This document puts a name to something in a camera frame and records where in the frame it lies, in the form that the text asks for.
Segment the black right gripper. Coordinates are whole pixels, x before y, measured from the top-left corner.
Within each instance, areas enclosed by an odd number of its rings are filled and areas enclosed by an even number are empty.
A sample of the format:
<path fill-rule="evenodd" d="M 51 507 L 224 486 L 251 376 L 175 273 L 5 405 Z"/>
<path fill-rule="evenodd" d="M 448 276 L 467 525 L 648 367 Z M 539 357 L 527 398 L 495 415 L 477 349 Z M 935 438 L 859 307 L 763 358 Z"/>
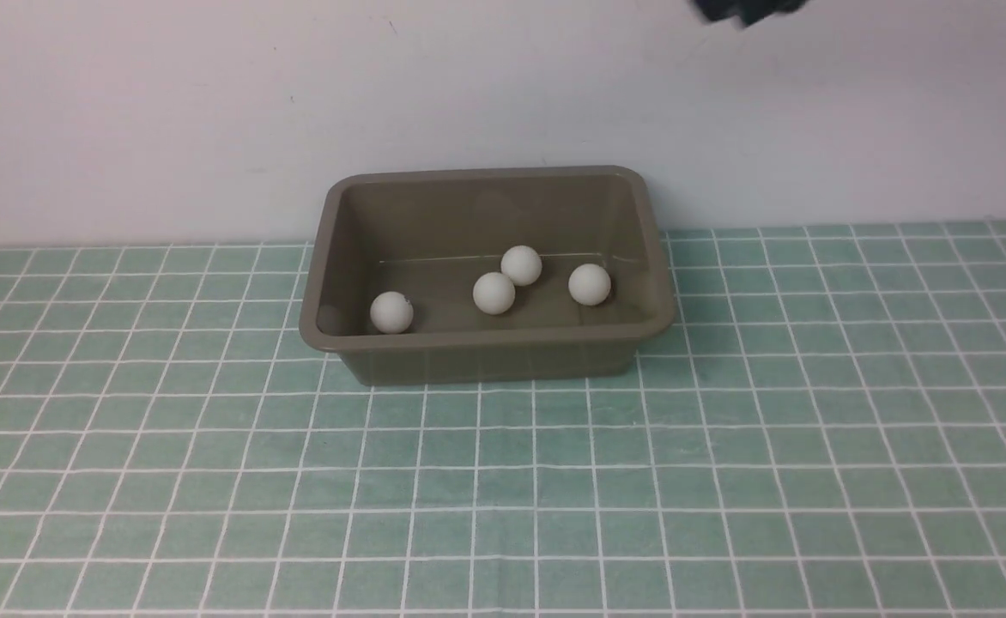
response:
<path fill-rule="evenodd" d="M 798 12 L 806 4 L 805 0 L 694 0 L 690 3 L 708 23 L 735 20 L 742 28 L 751 27 L 767 17 Z"/>

